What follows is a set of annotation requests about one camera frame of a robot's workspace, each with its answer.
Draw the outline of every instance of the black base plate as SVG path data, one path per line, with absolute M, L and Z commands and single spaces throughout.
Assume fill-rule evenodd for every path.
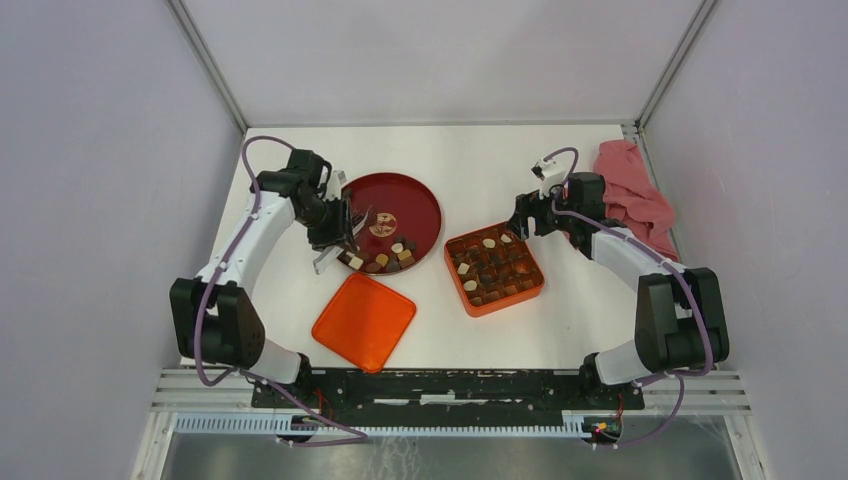
M 310 385 L 292 393 L 318 408 L 320 390 L 334 420 L 361 427 L 560 426 L 563 410 L 615 411 L 622 401 L 625 410 L 645 408 L 642 392 L 630 386 L 591 393 L 581 386 L 577 370 L 397 369 L 369 374 L 316 368 Z M 271 387 L 257 387 L 254 408 L 294 407 Z M 428 398 L 431 395 L 448 397 Z M 455 400 L 439 403 L 450 395 Z M 462 400 L 475 403 L 459 403 Z M 328 411 L 325 404 L 324 413 Z

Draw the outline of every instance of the pink cloth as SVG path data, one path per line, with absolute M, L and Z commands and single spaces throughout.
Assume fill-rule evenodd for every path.
M 668 236 L 674 210 L 651 184 L 639 147 L 627 140 L 602 143 L 594 171 L 606 180 L 607 217 L 621 220 L 636 238 L 676 261 Z

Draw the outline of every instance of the white chocolate piece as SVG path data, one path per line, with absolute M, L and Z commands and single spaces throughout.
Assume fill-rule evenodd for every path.
M 361 258 L 353 257 L 350 259 L 350 262 L 348 262 L 348 265 L 350 265 L 350 268 L 354 270 L 359 270 L 360 268 L 362 268 L 363 263 L 365 262 Z

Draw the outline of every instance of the white table surface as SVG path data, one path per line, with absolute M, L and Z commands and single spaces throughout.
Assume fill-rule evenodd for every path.
M 530 167 L 562 147 L 580 151 L 590 170 L 601 142 L 621 138 L 616 125 L 254 128 L 311 149 L 349 180 L 392 171 L 417 178 L 439 200 L 442 237 L 419 265 L 377 281 L 410 298 L 418 313 L 386 368 L 575 368 L 589 353 L 632 338 L 636 296 L 611 272 L 585 259 L 560 234 L 529 240 L 546 278 L 541 295 L 480 318 L 466 315 L 442 255 L 449 238 L 505 221 L 515 196 L 538 188 Z M 288 150 L 256 142 L 254 170 L 285 166 Z M 249 179 L 239 164 L 215 251 L 246 205 Z M 252 295 L 268 338 L 309 356 L 313 366 L 350 364 L 311 336 L 326 303 L 351 274 L 333 264 L 316 276 L 306 229 L 293 225 L 271 252 Z

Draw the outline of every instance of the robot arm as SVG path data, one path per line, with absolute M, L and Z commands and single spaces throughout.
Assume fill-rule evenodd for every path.
M 308 359 L 265 338 L 265 328 L 250 294 L 277 240 L 295 221 L 307 228 L 316 273 L 341 252 L 355 249 L 350 201 L 343 198 L 344 173 L 309 150 L 292 150 L 286 168 L 262 172 L 259 191 L 223 249 L 193 279 L 177 279 L 170 291 L 171 310 L 180 354 L 194 358 L 194 330 L 203 309 L 201 353 L 204 361 L 250 370 L 284 384 L 308 370 Z M 259 208 L 251 208 L 259 196 Z M 243 228 L 250 222 L 250 228 Z M 214 278 L 206 305 L 202 297 Z
M 569 241 L 586 258 L 612 270 L 636 292 L 636 325 L 633 340 L 614 349 L 586 357 L 581 373 L 590 387 L 619 385 L 672 368 L 700 367 L 705 363 L 704 344 L 686 299 L 674 276 L 656 260 L 682 275 L 704 319 L 715 362 L 727 358 L 730 347 L 718 279 L 707 268 L 689 269 L 662 257 L 639 243 L 633 233 L 617 220 L 607 219 L 603 202 L 604 178 L 595 173 L 568 175 L 563 195 L 563 165 L 540 161 L 532 169 L 543 186 L 539 191 L 519 195 L 515 212 L 507 226 L 521 240 L 529 236 L 529 219 L 539 236 L 554 231 L 568 234 Z M 588 218 L 610 231 L 581 219 Z

